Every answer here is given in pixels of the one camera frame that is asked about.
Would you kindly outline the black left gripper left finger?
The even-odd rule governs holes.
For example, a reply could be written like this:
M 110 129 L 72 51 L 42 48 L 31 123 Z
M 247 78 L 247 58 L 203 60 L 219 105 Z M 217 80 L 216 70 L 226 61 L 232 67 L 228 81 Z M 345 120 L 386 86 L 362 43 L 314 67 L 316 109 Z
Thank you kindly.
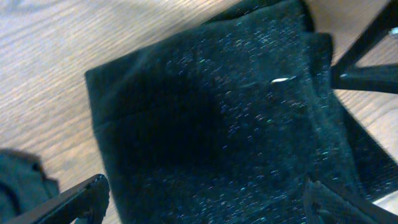
M 102 224 L 108 206 L 108 180 L 96 174 L 7 224 Z

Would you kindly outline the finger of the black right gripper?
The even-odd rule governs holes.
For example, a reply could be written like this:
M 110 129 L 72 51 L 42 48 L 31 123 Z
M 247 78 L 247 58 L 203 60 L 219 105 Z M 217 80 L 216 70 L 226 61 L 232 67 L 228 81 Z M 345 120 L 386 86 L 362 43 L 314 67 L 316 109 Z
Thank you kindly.
M 397 93 L 397 64 L 357 67 L 385 36 L 397 29 L 397 0 L 384 6 L 355 43 L 330 69 L 331 87 L 336 90 Z

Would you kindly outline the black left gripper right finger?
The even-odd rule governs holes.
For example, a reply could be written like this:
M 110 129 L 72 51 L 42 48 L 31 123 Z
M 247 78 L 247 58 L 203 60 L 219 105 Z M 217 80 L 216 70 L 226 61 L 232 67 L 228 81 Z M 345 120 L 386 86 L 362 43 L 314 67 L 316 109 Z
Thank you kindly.
M 319 180 L 305 182 L 303 205 L 309 224 L 397 224 L 397 215 Z

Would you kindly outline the black knit skirt with buttons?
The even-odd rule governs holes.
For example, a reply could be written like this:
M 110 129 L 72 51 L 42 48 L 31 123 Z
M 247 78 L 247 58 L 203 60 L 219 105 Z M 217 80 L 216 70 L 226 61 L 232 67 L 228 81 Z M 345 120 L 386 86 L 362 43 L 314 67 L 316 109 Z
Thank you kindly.
M 122 223 L 305 223 L 308 173 L 368 200 L 397 164 L 335 96 L 303 1 L 243 1 L 86 72 Z

